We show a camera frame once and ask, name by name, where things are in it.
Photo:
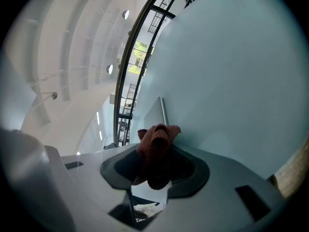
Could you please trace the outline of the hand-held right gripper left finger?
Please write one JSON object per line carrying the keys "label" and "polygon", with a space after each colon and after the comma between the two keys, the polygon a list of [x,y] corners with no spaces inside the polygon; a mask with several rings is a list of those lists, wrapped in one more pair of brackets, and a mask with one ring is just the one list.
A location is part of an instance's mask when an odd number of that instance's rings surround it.
{"label": "hand-held right gripper left finger", "polygon": [[117,206],[125,207],[126,191],[113,189],[100,173],[107,159],[134,148],[135,144],[63,157],[51,148],[52,173],[72,217],[73,232],[139,232],[110,216]]}

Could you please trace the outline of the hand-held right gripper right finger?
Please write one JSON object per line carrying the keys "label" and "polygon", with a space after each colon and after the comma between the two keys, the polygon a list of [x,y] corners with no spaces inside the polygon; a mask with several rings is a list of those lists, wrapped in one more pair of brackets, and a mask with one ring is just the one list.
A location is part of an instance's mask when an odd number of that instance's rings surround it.
{"label": "hand-held right gripper right finger", "polygon": [[[281,193],[236,160],[180,145],[210,169],[205,186],[192,197],[169,199],[166,209],[144,232],[259,232],[283,209]],[[249,186],[270,211],[255,221],[237,188]]]}

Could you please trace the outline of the red-brown cloth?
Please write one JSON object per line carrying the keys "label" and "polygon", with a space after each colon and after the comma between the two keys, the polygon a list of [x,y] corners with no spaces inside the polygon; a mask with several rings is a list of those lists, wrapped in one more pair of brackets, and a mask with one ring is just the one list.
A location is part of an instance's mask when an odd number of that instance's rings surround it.
{"label": "red-brown cloth", "polygon": [[171,148],[179,133],[181,133],[180,127],[165,124],[138,130],[140,143],[136,153],[139,167],[132,185],[147,182],[151,189],[161,190],[169,184]]}

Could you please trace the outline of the small round ceiling fixture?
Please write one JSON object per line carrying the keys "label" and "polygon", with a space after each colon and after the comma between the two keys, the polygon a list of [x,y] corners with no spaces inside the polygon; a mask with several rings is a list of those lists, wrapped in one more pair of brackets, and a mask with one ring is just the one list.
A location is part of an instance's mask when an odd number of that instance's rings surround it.
{"label": "small round ceiling fixture", "polygon": [[57,92],[41,92],[40,95],[45,95],[46,97],[44,98],[44,100],[48,99],[48,98],[52,98],[53,100],[56,100],[58,97],[58,93]]}

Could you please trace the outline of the window with green view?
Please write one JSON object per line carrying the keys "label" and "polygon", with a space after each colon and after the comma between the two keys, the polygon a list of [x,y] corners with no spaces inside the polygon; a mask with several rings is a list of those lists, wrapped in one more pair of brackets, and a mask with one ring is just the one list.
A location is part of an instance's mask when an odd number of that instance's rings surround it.
{"label": "window with green view", "polygon": [[127,72],[139,75],[146,59],[146,54],[149,45],[140,41],[135,41],[130,60],[127,67]]}

